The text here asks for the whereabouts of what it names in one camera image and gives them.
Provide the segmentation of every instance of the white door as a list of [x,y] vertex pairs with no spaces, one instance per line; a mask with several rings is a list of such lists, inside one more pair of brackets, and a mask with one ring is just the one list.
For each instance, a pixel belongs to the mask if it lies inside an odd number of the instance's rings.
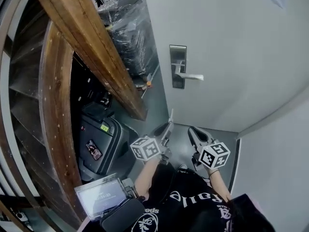
[[[164,89],[176,123],[239,132],[309,82],[309,0],[146,0]],[[169,45],[187,47],[186,80],[172,87]]]

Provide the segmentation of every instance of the black suitcase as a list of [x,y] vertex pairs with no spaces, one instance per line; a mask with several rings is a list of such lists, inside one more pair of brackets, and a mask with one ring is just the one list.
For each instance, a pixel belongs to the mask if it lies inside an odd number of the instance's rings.
[[136,161],[129,146],[137,138],[135,130],[111,117],[102,105],[85,106],[76,152],[81,179],[88,182],[114,173],[126,178]]

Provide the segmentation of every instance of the wooden stair step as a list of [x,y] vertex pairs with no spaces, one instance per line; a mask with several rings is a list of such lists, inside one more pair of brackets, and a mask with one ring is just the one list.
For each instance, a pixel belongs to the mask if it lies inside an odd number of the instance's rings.
[[78,230],[80,227],[80,222],[74,217],[73,213],[69,210],[61,210],[55,204],[53,204],[50,199],[46,199],[46,204],[50,207],[60,218],[65,222],[70,224],[74,229]]
[[25,9],[20,17],[17,32],[20,32],[40,11],[44,10],[38,0],[28,0]]
[[46,15],[45,10],[40,6],[37,7],[37,12],[32,12],[33,17],[26,17],[27,20],[21,21],[21,23],[18,25],[20,26],[21,30],[18,31],[18,34],[16,35],[16,38],[19,38],[21,35],[23,35],[29,28],[32,27],[37,21],[44,15]]
[[37,164],[35,159],[26,151],[25,148],[21,147],[20,153],[24,158],[24,164],[27,170],[32,170],[49,190],[56,193],[61,193],[58,183]]
[[33,137],[44,144],[39,102],[37,100],[17,93],[14,97],[11,113]]
[[25,148],[25,150],[33,157],[37,164],[56,181],[46,148],[39,143],[39,141],[37,141],[19,122],[14,128],[14,133],[23,148]]
[[12,52],[11,64],[15,64],[22,60],[23,63],[31,61],[33,58],[41,56],[42,46],[44,41],[44,35],[39,38],[30,40],[29,42],[19,45],[19,48],[15,52]]
[[54,187],[48,186],[45,181],[41,179],[28,164],[25,163],[25,166],[31,176],[33,184],[38,189],[38,191],[43,190],[44,193],[48,193],[46,195],[46,198],[53,200],[53,202],[56,203],[58,207],[63,208],[68,205],[62,192],[59,192],[60,189],[54,189]]
[[39,97],[39,64],[31,66],[18,65],[11,77],[10,89],[32,98]]
[[14,40],[17,41],[19,45],[24,45],[30,40],[43,38],[49,20],[48,15],[44,13],[35,21],[30,21],[29,23],[32,23],[32,25],[29,25],[28,28],[23,30],[23,32],[20,32]]

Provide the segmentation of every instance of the door lever handle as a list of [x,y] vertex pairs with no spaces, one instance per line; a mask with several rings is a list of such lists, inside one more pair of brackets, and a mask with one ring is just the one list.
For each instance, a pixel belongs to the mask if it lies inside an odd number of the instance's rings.
[[204,81],[204,75],[194,75],[194,74],[181,73],[180,68],[181,68],[181,66],[184,66],[184,64],[172,64],[172,65],[176,66],[175,74],[180,76],[181,78]]

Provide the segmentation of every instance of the monitor screen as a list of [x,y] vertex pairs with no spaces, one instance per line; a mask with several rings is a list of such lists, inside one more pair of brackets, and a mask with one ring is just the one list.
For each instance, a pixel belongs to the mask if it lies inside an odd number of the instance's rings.
[[91,220],[126,199],[126,194],[118,179],[76,193]]

